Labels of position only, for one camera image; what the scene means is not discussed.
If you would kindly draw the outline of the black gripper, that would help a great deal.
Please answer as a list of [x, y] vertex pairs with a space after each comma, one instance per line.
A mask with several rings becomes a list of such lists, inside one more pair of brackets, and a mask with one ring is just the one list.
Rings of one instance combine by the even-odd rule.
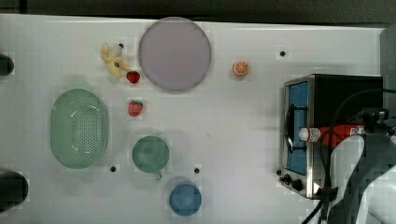
[[351, 121], [363, 125], [367, 133], [384, 133], [387, 137], [395, 135], [395, 118], [386, 108], [364, 107]]

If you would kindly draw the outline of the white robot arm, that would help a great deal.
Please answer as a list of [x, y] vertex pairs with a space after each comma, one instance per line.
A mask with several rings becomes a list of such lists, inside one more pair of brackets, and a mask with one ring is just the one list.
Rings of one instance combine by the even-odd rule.
[[333, 149], [320, 224], [395, 224], [395, 122], [362, 110], [347, 121], [358, 132]]

